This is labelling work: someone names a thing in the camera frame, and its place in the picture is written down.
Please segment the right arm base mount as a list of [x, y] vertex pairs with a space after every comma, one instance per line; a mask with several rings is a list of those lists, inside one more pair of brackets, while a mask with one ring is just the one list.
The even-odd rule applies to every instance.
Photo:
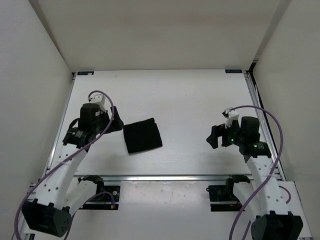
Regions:
[[238, 212], [242, 204], [233, 194], [234, 184], [250, 183], [245, 175], [230, 175], [224, 185], [209, 185], [206, 191], [209, 194], [211, 212]]

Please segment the black skirt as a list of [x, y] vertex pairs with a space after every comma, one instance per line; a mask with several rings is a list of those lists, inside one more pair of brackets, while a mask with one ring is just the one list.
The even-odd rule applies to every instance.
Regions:
[[129, 154], [145, 152], [163, 146], [160, 131], [153, 117], [124, 125], [123, 136]]

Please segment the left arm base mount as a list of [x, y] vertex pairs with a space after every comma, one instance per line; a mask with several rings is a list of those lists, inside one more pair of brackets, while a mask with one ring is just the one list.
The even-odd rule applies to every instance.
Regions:
[[109, 210], [119, 209], [120, 185], [105, 185], [104, 179], [98, 175], [85, 175], [77, 178], [78, 183], [89, 181], [96, 184], [96, 193], [93, 198], [88, 200], [82, 210]]

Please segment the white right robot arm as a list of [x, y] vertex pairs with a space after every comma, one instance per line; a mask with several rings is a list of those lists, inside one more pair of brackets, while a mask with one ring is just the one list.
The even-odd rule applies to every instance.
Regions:
[[254, 240], [297, 240], [303, 220], [294, 215], [284, 199], [272, 167], [272, 154], [266, 142], [260, 140], [260, 122], [245, 116], [214, 125], [206, 141], [213, 149], [235, 145], [244, 157], [255, 185], [246, 176], [232, 176], [232, 183], [224, 193], [230, 200], [238, 199], [251, 221], [250, 232]]

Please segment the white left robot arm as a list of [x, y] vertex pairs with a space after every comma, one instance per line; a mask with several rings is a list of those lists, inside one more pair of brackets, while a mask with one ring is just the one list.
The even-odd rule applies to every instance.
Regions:
[[31, 230], [66, 238], [75, 213], [84, 204], [104, 201], [105, 196], [109, 196], [112, 205], [116, 204], [98, 175], [78, 178], [77, 186], [68, 191], [90, 146], [102, 135], [123, 129], [116, 106], [112, 105], [110, 110], [101, 101], [85, 103], [80, 116], [70, 123], [62, 140], [61, 160], [34, 186], [34, 199], [25, 199], [18, 210]]

